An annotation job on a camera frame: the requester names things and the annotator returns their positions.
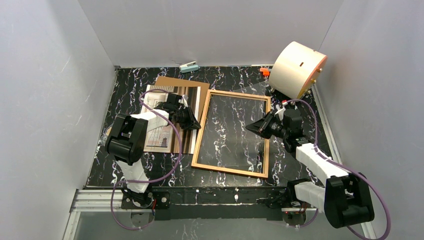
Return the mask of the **printed photo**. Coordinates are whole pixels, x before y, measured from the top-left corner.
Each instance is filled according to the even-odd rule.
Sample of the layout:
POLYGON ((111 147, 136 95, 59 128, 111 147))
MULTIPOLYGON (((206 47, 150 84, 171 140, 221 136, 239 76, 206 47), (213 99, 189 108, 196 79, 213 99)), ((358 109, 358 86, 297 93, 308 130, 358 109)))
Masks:
MULTIPOLYGON (((194 118, 199 121, 201 117, 201 87, 200 86, 171 86, 171 85, 151 85, 147 90, 154 90, 143 97, 144 103, 150 108, 156 107, 160 102, 167 100, 168 94, 183 96, 187 105, 193 111, 194 118)), ((175 125, 182 142, 182 152, 184 154, 193 154, 196 145, 197 129, 184 130, 179 124, 175 125)), ((168 126, 162 126, 147 133, 144 150, 155 153, 178 153, 179 144, 174 129, 168 126)))

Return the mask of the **brown backing board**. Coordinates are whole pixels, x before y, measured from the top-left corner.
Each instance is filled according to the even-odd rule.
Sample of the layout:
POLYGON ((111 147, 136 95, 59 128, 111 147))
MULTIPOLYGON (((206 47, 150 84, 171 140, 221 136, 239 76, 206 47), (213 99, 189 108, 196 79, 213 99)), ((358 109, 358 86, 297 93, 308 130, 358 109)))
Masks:
POLYGON ((209 90, 210 84, 206 82, 199 82, 199 81, 193 81, 193 80, 185 80, 185 79, 179 79, 179 78, 172 78, 172 77, 165 77, 165 76, 159 76, 156 81, 155 85, 158 86, 176 86, 176 87, 200 87, 200 97, 198 100, 199 103, 199 112, 197 119, 200 120, 204 105, 207 98, 207 92, 209 90))

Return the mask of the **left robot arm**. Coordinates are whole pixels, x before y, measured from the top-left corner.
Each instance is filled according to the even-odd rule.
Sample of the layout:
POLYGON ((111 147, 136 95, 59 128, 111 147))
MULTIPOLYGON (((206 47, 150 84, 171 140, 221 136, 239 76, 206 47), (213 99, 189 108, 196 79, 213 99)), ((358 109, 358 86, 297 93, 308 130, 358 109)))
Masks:
POLYGON ((155 197, 148 190, 149 184, 161 182, 175 172, 181 163, 182 153, 178 153, 177 161, 173 168, 164 176, 150 180, 141 163, 144 153, 145 141, 148 133, 161 128, 172 127, 178 143, 182 138, 176 125, 183 130, 199 130, 200 123, 188 105, 186 95, 166 92, 165 101, 160 101, 154 107, 146 103, 142 105, 146 111, 139 114, 117 114, 111 130, 104 144, 107 153, 114 157, 119 165, 126 185, 122 193, 129 201, 136 202, 141 208, 153 208, 155 197))

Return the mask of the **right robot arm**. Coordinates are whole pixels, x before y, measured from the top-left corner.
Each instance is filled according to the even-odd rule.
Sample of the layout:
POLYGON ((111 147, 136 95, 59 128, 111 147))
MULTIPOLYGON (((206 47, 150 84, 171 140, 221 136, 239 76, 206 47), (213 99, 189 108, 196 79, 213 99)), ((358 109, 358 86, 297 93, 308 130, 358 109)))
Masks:
POLYGON ((263 118, 245 127, 264 138, 282 139, 285 150, 307 166, 322 186, 303 178, 287 183, 284 199, 306 202, 325 213, 336 229, 370 222, 375 218, 371 193, 359 176, 334 164, 304 135, 301 113, 295 109, 270 111, 263 118))

